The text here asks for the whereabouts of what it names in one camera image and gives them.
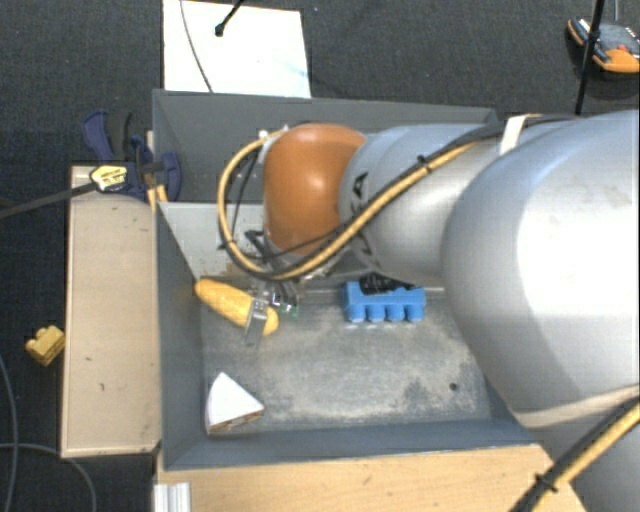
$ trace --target orange device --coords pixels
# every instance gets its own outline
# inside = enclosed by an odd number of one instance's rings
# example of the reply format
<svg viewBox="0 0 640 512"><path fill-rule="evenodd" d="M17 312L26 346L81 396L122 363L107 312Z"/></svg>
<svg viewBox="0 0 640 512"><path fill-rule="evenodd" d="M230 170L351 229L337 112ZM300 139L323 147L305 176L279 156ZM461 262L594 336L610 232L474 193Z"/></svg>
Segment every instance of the orange device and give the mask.
<svg viewBox="0 0 640 512"><path fill-rule="evenodd" d="M265 235L280 250L306 255L340 223L342 175L364 136L346 126L306 123L281 135L264 162Z"/></svg>
<svg viewBox="0 0 640 512"><path fill-rule="evenodd" d="M568 22L569 34L580 46L589 38L590 23L575 16ZM600 37L593 51L593 61L604 71L634 74L640 72L640 40L629 27L602 22Z"/></svg>

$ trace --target yellow cable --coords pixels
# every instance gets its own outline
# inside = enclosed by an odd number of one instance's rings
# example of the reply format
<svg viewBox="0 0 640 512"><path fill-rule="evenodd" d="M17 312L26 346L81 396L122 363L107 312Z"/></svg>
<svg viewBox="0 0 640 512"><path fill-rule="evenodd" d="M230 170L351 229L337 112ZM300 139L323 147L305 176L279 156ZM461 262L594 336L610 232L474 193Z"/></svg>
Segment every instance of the yellow cable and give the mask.
<svg viewBox="0 0 640 512"><path fill-rule="evenodd" d="M578 457L569 464L563 473L550 482L554 488L572 482L580 473L595 462L604 452L611 448L620 438L640 423L640 403L637 403L625 414L620 416L615 423L612 423L593 444L585 449ZM539 511L544 502L552 496L552 490L546 489L540 496L532 512Z"/></svg>
<svg viewBox="0 0 640 512"><path fill-rule="evenodd" d="M229 223L227 220L226 210L225 210L225 189L227 183L229 182L229 177L233 173L233 170L236 166L242 161L242 159L247 156L249 153L254 151L255 149L261 147L265 142L269 139L278 137L282 134L282 131L274 132L266 137L256 140L251 144L248 144L244 148L242 148L227 164L225 169L222 171L220 176L220 181L218 183L218 218L220 222L220 228L222 230L222 236L224 239L224 243L227 245L229 250L234 254L234 256L242 262L247 268L254 272L266 274L268 273L263 268L255 265L251 260L246 258L242 251L238 248L236 242L231 237L231 230L229 228ZM475 142L470 142L463 146L460 146L456 149L441 155L434 160L430 161L428 164L425 164L423 167L416 169L409 176L399 181L395 185L393 185L389 190L387 190L380 197L376 198L372 203L370 203L357 217L355 222L351 224L347 229L345 229L333 242L331 242L325 249L323 249L320 253L310 259L307 263L298 267L294 270L290 270L288 272L283 272L281 274L276 274L273 276L273 279L276 280L285 280L292 279L295 277L300 277L311 270L314 270L319 265L322 265L326 262L331 256L335 255L342 247L344 247L357 233L360 231L373 217L375 217L382 208L384 208L387 204L393 201L396 197L402 194L409 187L417 183L419 180L427 176L429 173L435 171L439 167L442 167L446 163L450 162L471 146L473 146Z"/></svg>

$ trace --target white paper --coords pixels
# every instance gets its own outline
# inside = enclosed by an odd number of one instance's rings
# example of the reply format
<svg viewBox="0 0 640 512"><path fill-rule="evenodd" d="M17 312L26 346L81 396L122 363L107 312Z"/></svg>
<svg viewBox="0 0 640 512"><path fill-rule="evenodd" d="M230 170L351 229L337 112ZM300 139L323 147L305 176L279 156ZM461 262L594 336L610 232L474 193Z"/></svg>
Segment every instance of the white paper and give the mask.
<svg viewBox="0 0 640 512"><path fill-rule="evenodd" d="M179 0L164 0L164 87L207 92L185 32ZM242 6L223 37L215 27L231 4L184 1L187 27L214 92L309 98L302 21L297 11Z"/></svg>

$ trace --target white triangular object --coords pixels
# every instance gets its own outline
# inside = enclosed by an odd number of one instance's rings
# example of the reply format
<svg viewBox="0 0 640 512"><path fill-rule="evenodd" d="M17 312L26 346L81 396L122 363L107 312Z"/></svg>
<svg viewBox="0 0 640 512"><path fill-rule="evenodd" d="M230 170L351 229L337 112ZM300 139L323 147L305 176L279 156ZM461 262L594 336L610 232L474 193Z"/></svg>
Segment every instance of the white triangular object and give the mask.
<svg viewBox="0 0 640 512"><path fill-rule="evenodd" d="M264 405L251 396L240 384L221 372L211 385L204 414L208 433L255 421L262 416Z"/></svg>

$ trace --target wooden board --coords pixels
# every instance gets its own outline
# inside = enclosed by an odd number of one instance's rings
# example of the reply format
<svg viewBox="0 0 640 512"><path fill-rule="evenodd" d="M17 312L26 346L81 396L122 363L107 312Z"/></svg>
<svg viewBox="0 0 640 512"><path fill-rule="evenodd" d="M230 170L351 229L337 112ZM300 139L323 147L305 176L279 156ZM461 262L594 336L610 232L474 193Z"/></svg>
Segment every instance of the wooden board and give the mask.
<svg viewBox="0 0 640 512"><path fill-rule="evenodd" d="M72 168L72 185L93 167ZM160 440L153 216L120 194L69 212L63 457L152 451Z"/></svg>
<svg viewBox="0 0 640 512"><path fill-rule="evenodd" d="M507 512L551 461L538 445L166 473L191 483L193 512ZM584 511L570 487L544 512Z"/></svg>

